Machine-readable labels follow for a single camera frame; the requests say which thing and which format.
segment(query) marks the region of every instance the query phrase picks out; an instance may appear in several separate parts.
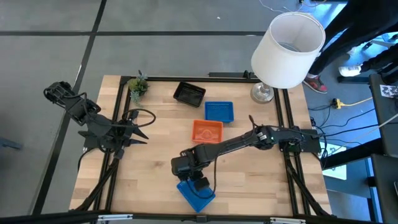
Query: wooden tabletop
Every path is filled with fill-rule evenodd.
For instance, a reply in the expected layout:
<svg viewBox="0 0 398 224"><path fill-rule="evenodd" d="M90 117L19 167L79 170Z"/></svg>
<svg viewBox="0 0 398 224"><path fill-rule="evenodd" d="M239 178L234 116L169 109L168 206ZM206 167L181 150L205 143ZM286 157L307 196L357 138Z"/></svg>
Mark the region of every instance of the wooden tabletop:
<svg viewBox="0 0 398 224"><path fill-rule="evenodd" d="M97 104L101 114L112 117L120 76L106 75L103 78ZM194 108L173 99L178 82L149 82L149 90L142 97L145 109L155 113L156 122L141 128L148 144L135 144L126 148L120 161L112 202L112 212L195 214L193 208L176 188L179 179L171 172L170 160L179 152L195 146L191 140L194 119L204 119L204 101L232 101L234 121L224 124L223 140L240 136L251 130L248 115L257 124L278 125L275 102L260 105L252 101L249 91L252 83L192 84L206 89L199 108ZM123 110L127 86L123 92ZM302 85L289 89L290 103L295 125L311 128ZM146 123L152 118L140 113L137 122ZM319 161L311 154L300 155L305 183L315 199L331 212L325 182ZM94 150L87 154L80 166L70 208L79 206L93 190L100 175L103 153ZM203 170L213 187L212 163ZM301 213L302 201L297 186L296 195ZM104 208L108 186L104 188L101 208ZM291 216L286 169L278 145L268 151L247 147L221 156L217 163L216 198L202 211L209 215L280 215Z"/></svg>

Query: white lamp shade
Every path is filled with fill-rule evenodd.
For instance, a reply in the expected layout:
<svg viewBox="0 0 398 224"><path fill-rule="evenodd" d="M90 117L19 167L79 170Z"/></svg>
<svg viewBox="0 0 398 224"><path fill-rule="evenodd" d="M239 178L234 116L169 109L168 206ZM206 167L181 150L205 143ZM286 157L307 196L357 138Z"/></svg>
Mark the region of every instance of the white lamp shade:
<svg viewBox="0 0 398 224"><path fill-rule="evenodd" d="M322 25L311 15L283 13L271 22L251 58L256 76L274 88L300 84L325 43Z"/></svg>

